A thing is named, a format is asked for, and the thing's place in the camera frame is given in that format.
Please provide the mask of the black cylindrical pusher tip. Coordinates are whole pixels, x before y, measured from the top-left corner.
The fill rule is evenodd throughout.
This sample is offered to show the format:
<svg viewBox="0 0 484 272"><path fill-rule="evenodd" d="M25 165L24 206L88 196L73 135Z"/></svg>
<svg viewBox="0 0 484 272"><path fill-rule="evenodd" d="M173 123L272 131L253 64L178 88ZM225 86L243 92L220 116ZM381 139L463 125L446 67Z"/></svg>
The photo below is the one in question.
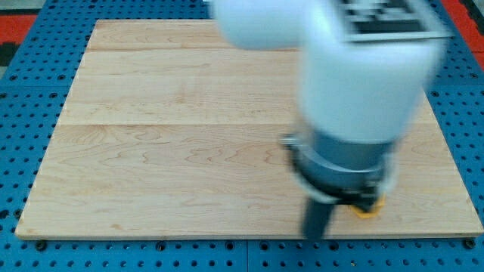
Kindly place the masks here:
<svg viewBox="0 0 484 272"><path fill-rule="evenodd" d="M309 197L306 199L301 232L307 240L324 238L336 205L336 201L319 202Z"/></svg>

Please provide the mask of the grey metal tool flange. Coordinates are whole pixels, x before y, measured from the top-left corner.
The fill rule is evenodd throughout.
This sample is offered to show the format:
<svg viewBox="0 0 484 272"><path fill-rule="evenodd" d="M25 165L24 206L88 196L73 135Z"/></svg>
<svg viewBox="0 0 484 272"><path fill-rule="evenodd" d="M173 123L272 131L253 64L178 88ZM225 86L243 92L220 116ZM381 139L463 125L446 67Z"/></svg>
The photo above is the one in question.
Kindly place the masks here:
<svg viewBox="0 0 484 272"><path fill-rule="evenodd" d="M383 198L394 173L393 141L343 141L313 128L280 138L296 182L310 199L369 212Z"/></svg>

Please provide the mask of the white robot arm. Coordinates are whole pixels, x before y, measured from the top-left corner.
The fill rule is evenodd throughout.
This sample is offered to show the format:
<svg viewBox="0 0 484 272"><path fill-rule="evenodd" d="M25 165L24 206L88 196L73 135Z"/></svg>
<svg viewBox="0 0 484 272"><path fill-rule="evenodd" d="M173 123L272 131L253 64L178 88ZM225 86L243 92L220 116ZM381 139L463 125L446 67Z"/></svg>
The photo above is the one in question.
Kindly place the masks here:
<svg viewBox="0 0 484 272"><path fill-rule="evenodd" d="M295 130L282 137L308 194L302 233L323 238L336 206L372 211L398 180L396 148L451 35L425 1L209 3L245 50L300 53Z"/></svg>

